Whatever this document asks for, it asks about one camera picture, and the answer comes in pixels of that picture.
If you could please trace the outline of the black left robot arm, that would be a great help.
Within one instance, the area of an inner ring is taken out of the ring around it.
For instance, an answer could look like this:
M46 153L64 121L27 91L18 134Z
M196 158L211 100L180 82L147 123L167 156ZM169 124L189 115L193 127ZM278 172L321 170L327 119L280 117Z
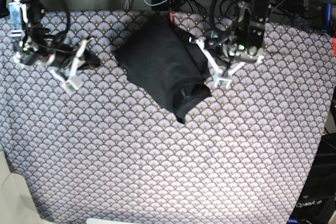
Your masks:
M211 35L205 40L190 38L198 45L214 70L213 84L228 88L232 76L246 64L255 66L265 58L264 34L271 13L270 0L236 0L232 24L226 30L215 25L215 7L212 0L209 10Z

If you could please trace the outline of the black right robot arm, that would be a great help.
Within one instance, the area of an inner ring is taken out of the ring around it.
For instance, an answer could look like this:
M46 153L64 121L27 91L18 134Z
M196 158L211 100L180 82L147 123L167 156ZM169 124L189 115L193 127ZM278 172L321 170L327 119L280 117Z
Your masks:
M95 69L101 61L87 49L91 37L73 47L64 43L70 30L70 11L64 0L59 1L66 14L66 27L55 35L41 24L46 9L40 0L12 0L9 3L13 59L25 67L49 68L63 90L73 95L84 84L77 72Z

